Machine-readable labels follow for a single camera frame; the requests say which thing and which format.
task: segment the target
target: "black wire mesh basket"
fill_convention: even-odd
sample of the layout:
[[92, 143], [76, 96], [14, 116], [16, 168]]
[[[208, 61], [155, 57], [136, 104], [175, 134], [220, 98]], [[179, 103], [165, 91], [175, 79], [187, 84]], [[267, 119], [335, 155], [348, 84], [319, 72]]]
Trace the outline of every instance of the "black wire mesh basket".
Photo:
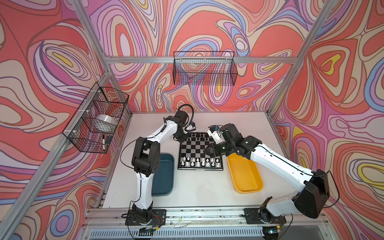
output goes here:
[[237, 68], [233, 51], [173, 52], [175, 85], [234, 86]]
[[128, 98], [116, 88], [99, 86], [80, 120], [63, 134], [80, 152], [107, 153]]

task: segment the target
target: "white table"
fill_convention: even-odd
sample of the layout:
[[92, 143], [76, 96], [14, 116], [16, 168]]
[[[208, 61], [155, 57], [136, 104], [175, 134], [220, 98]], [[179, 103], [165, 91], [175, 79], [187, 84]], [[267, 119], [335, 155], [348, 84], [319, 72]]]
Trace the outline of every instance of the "white table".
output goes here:
[[[133, 114], [123, 147], [137, 137], [146, 137], [163, 124], [163, 118], [172, 113]], [[195, 113], [193, 121], [197, 132], [206, 132], [208, 126], [233, 123], [246, 137], [252, 135], [283, 156], [280, 145], [264, 112]], [[131, 165], [135, 144], [122, 153], [122, 160]], [[223, 156], [223, 171], [178, 170], [180, 143], [169, 138], [161, 145], [161, 153], [175, 158], [174, 186], [168, 196], [153, 197], [153, 207], [205, 207], [205, 206], [251, 206], [261, 205], [267, 197], [279, 197], [294, 191], [294, 188], [280, 176], [257, 164], [264, 182], [260, 192], [239, 194], [234, 190], [228, 169], [227, 158]], [[136, 200], [136, 175], [132, 169], [116, 165], [103, 208], [128, 208]]]

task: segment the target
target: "blue plastic tray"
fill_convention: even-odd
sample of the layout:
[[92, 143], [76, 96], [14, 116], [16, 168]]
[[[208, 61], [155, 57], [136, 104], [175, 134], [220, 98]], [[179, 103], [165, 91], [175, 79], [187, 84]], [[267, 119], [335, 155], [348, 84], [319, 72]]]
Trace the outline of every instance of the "blue plastic tray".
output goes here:
[[171, 154], [160, 154], [160, 165], [153, 176], [152, 196], [166, 196], [173, 188], [175, 159]]

